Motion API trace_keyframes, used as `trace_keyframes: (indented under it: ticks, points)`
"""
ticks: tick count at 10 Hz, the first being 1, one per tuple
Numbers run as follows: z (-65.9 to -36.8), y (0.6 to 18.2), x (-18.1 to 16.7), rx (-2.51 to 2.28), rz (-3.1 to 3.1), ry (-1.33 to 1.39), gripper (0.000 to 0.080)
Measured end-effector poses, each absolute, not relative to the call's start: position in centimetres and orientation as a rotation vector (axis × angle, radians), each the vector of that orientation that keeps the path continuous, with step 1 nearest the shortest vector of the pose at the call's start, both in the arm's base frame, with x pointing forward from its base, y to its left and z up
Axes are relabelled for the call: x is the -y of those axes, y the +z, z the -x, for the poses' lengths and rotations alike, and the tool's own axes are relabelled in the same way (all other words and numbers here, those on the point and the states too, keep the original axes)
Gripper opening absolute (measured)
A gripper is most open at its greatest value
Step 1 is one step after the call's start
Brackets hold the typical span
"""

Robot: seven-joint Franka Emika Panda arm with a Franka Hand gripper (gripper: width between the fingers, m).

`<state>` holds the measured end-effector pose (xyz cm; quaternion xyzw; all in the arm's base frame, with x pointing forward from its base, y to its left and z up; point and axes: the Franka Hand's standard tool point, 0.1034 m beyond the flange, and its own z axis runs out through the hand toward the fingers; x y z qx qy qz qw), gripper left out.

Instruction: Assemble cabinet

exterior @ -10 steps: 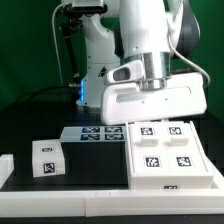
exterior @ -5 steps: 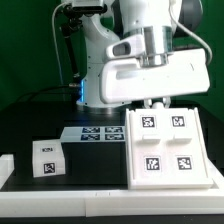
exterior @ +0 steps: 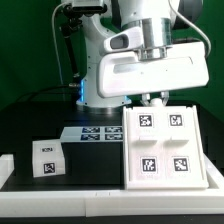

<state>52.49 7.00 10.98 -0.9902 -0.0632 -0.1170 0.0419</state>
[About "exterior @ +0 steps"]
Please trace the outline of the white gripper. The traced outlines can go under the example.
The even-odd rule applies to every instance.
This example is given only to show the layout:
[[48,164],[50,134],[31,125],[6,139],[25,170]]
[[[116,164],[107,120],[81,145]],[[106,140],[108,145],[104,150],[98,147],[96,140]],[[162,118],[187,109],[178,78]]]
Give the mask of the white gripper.
[[208,81],[204,44],[191,42],[175,44],[166,58],[146,62],[133,51],[108,54],[98,66],[97,88],[103,98],[143,94],[143,106],[150,105],[145,93],[161,92],[166,105],[167,91],[205,86]]

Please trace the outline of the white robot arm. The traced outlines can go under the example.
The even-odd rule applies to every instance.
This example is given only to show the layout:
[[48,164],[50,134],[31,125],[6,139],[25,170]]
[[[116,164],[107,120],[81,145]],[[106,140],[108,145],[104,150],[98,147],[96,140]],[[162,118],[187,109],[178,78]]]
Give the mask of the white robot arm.
[[76,105],[95,113],[114,112],[140,95],[164,99],[172,90],[209,81],[207,36],[172,38],[174,30],[193,28],[203,0],[61,0],[69,22],[82,26],[87,73]]

